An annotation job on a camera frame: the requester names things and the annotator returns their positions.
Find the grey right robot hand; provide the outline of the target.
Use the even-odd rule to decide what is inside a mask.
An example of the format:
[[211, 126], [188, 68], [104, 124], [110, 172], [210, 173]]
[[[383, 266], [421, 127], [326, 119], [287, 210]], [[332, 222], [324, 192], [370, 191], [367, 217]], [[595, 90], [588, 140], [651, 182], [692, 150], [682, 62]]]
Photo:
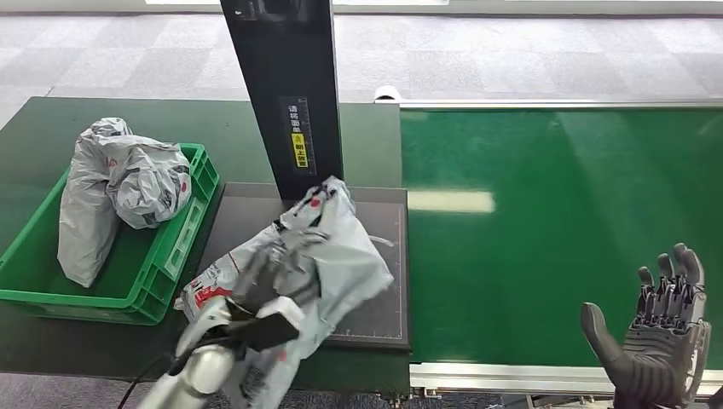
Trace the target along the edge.
[[581, 328], [614, 386], [615, 408], [686, 408], [702, 381], [712, 334], [703, 265], [684, 243], [656, 262], [658, 280], [647, 267], [638, 271], [636, 312], [623, 342], [598, 305], [581, 306]]

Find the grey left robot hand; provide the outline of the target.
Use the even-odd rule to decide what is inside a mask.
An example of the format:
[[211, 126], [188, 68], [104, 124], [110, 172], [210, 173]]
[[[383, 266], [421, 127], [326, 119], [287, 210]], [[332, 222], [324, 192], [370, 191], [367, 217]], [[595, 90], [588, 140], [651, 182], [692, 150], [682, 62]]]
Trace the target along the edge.
[[291, 230], [262, 243], [242, 268], [231, 298], [257, 312], [277, 297], [288, 297], [299, 307], [321, 297], [321, 279], [310, 252], [329, 240], [316, 229]]

